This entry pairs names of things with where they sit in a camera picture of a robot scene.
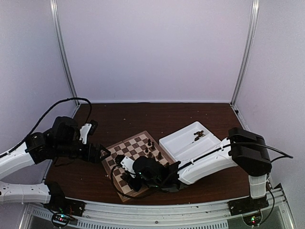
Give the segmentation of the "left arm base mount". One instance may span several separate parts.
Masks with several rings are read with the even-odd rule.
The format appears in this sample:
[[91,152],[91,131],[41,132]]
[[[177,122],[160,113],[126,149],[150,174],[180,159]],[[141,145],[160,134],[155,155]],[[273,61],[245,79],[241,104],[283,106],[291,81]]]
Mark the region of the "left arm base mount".
[[69,198],[55,197],[52,198],[49,203],[43,204],[43,206],[54,212],[81,217],[85,209],[85,202]]

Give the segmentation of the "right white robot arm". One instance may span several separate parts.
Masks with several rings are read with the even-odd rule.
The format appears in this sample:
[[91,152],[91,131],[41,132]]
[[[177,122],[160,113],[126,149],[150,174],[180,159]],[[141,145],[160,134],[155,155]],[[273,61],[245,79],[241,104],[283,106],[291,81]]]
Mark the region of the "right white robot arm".
[[193,158],[167,165],[162,165],[158,158],[140,156],[131,159],[118,155],[115,163],[124,169],[123,180],[136,192],[142,186],[163,192],[177,192],[203,177],[239,166],[248,174],[250,196],[244,200],[244,206],[251,211],[262,204],[266,195],[267,175],[272,169],[265,139],[238,127],[230,129],[228,137],[214,149]]

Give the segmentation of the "dark chess king piece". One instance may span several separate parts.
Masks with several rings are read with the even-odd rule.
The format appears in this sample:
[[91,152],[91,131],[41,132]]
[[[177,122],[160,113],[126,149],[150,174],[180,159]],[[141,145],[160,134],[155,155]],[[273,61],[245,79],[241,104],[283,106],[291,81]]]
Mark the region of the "dark chess king piece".
[[157,159],[158,159],[158,160],[161,160],[161,159],[162,159],[162,154],[161,154],[161,152],[158,153]]

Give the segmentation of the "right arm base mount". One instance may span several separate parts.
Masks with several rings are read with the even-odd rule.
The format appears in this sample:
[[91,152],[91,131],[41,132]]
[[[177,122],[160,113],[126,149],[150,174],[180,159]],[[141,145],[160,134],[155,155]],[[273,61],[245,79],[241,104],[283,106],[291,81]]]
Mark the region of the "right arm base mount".
[[256,199],[248,196],[228,202],[228,207],[232,216],[261,210],[262,208],[266,208],[268,206],[269,202],[267,201],[266,195]]

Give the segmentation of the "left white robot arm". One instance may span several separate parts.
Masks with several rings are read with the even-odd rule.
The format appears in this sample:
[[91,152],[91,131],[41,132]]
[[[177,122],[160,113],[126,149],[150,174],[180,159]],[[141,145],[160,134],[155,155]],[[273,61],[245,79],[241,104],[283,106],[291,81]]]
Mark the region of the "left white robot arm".
[[[17,172],[23,168],[37,165],[45,160],[59,157],[81,159],[98,164],[111,153],[101,144],[89,143],[98,123],[90,121],[82,127],[70,117],[58,116],[52,128],[41,133],[29,134],[15,149],[0,155],[0,177]],[[59,184],[56,182],[36,185],[0,183],[0,202],[9,203],[42,203],[45,207],[64,212],[71,206]]]

